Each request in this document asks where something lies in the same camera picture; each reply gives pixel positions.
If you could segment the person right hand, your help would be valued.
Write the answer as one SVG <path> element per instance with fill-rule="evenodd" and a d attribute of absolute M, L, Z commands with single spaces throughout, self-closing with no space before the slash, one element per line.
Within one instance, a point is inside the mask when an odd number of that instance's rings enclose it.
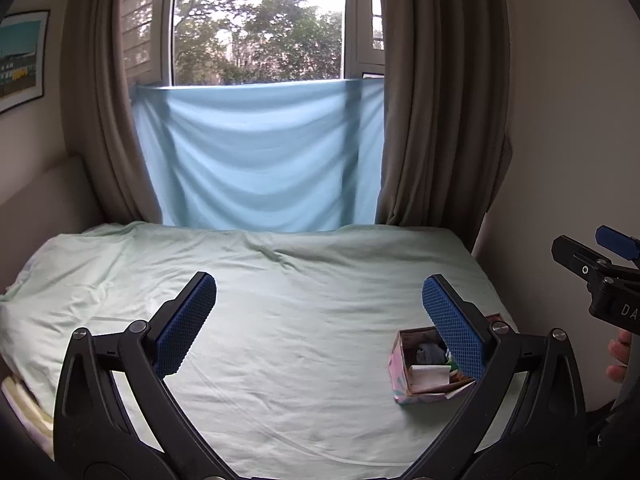
<path fill-rule="evenodd" d="M 630 358 L 631 339 L 631 332 L 620 330 L 617 338 L 608 343 L 608 354 L 616 363 L 606 368 L 605 375 L 616 384 L 621 384 L 625 380 Z"/>

